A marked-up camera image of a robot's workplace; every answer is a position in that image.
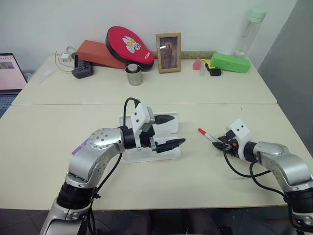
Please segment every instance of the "green box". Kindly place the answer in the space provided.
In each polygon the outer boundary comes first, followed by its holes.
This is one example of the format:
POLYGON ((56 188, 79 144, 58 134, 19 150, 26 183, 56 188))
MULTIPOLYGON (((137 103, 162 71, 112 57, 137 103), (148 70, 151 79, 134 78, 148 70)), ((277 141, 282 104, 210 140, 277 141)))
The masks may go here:
POLYGON ((222 70, 246 73, 251 67, 251 63, 249 60, 243 58, 224 55, 216 52, 212 56, 211 66, 222 70))

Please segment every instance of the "metal cup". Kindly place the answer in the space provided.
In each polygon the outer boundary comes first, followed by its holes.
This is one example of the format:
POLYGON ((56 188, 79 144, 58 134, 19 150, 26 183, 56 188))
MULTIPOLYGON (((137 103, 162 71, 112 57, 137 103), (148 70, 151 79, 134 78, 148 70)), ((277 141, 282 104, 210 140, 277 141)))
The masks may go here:
POLYGON ((138 86, 142 83, 141 67, 137 64, 130 64, 125 68, 129 84, 138 86))

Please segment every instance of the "white table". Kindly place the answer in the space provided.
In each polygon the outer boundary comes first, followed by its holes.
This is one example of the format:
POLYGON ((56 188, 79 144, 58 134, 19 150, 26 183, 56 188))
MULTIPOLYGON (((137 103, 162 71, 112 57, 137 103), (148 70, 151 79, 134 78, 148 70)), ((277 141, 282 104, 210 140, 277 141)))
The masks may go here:
MULTIPOLYGON (((226 164, 221 151, 197 132, 218 137, 241 118, 254 141, 277 142, 313 161, 277 104, 151 105, 154 112, 180 115, 182 157, 145 163, 120 163, 101 189, 95 209, 225 208, 282 205, 281 196, 256 186, 226 164)), ((94 130, 118 126, 119 105, 15 105, 0 121, 0 208, 48 210, 65 179, 71 152, 94 130)), ((105 174, 116 161, 110 161, 105 174)), ((231 158, 248 172, 248 162, 231 158)), ((263 171, 255 166, 255 172, 263 171)), ((279 189, 271 175, 261 183, 279 189)))
POLYGON ((248 73, 223 71, 220 77, 200 76, 192 70, 194 60, 182 60, 181 72, 159 74, 157 60, 143 83, 131 86, 124 70, 94 67, 94 75, 77 79, 57 70, 54 56, 48 57, 13 105, 34 104, 117 104, 128 97, 150 104, 276 103, 252 65, 248 73), (46 71, 52 75, 45 78, 46 71))

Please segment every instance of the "water bottle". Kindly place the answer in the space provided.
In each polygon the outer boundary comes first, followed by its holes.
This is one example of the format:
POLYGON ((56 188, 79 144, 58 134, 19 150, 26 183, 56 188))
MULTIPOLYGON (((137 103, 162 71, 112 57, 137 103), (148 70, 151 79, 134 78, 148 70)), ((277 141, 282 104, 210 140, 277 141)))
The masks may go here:
POLYGON ((236 49, 232 54, 233 56, 240 58, 245 57, 255 38, 256 33, 259 31, 266 13, 267 11, 261 8, 254 7, 250 9, 245 29, 241 35, 236 49))

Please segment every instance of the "picture frame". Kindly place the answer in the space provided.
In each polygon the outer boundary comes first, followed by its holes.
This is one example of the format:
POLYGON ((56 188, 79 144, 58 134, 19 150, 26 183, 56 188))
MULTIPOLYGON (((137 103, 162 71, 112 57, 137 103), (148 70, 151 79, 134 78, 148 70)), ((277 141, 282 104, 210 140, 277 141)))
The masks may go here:
POLYGON ((156 34, 159 73, 180 71, 180 33, 156 34))

